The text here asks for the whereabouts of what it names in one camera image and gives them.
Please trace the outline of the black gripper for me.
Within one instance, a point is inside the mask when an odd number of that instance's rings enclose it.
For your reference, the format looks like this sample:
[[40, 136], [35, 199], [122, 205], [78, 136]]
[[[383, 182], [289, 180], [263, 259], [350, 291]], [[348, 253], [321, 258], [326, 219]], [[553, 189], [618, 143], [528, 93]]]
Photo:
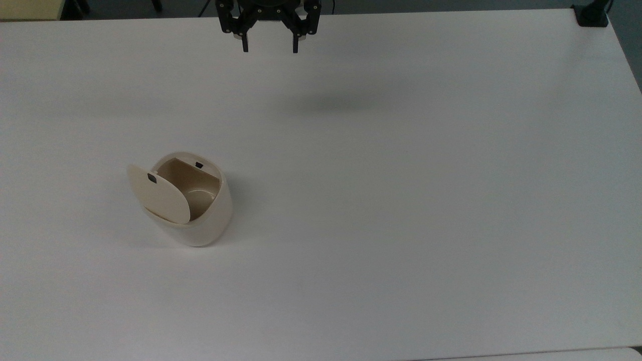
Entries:
[[[240, 12], [235, 18], [232, 10], [236, 3]], [[301, 3], [306, 13], [304, 19], [296, 13]], [[216, 1], [222, 31], [240, 39], [245, 53], [249, 51], [248, 31], [259, 20], [282, 21], [291, 31], [292, 52], [297, 54], [299, 41], [317, 33], [322, 9], [321, 1]]]

